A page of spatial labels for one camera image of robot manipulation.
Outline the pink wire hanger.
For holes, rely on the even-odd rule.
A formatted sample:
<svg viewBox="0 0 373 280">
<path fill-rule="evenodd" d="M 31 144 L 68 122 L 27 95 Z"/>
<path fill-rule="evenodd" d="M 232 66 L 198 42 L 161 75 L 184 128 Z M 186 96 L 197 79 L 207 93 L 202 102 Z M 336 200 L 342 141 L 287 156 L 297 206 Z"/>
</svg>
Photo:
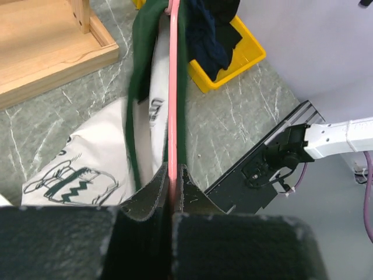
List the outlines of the pink wire hanger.
<svg viewBox="0 0 373 280">
<path fill-rule="evenodd" d="M 177 49 L 178 11 L 180 1 L 169 1 L 166 13 L 170 15 L 170 59 L 168 81 L 168 176 L 170 188 L 177 183 Z"/>
</svg>

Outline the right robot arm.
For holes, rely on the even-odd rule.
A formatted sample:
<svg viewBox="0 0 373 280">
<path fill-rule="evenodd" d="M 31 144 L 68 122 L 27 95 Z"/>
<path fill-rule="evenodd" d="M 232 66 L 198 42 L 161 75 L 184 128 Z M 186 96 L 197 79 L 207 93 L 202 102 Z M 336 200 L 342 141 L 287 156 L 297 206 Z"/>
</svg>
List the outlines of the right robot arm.
<svg viewBox="0 0 373 280">
<path fill-rule="evenodd" d="M 264 151 L 266 164 L 274 170 L 294 170 L 300 163 L 331 155 L 372 151 L 372 118 L 332 124 L 298 124 L 280 133 L 281 139 Z"/>
</svg>

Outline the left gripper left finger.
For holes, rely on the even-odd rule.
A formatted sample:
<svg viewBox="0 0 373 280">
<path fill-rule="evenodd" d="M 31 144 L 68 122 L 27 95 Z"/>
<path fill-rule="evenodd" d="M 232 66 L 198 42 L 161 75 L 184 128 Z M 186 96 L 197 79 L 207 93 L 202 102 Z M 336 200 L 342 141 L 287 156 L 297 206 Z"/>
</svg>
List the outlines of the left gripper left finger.
<svg viewBox="0 0 373 280">
<path fill-rule="evenodd" d="M 2 279 L 167 279 L 167 165 L 118 206 L 3 206 Z"/>
</svg>

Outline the green and white t shirt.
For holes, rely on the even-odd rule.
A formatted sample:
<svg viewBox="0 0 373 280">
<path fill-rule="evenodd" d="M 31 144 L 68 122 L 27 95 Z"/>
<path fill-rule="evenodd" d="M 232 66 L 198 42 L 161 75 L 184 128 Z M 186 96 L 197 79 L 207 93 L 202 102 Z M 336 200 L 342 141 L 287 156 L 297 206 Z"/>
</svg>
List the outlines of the green and white t shirt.
<svg viewBox="0 0 373 280">
<path fill-rule="evenodd" d="M 146 1 L 132 26 L 133 71 L 124 97 L 84 122 L 22 187 L 23 205 L 115 205 L 168 163 L 169 1 Z M 186 7 L 177 49 L 177 166 L 187 163 Z"/>
</svg>

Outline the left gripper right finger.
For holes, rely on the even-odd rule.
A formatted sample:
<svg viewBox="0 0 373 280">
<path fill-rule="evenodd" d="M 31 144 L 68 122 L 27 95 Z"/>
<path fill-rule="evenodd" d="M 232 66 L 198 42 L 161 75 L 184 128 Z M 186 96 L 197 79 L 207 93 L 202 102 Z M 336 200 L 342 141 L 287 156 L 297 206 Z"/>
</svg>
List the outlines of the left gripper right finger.
<svg viewBox="0 0 373 280">
<path fill-rule="evenodd" d="M 178 166 L 174 279 L 328 279 L 315 235 L 293 216 L 226 214 Z"/>
</svg>

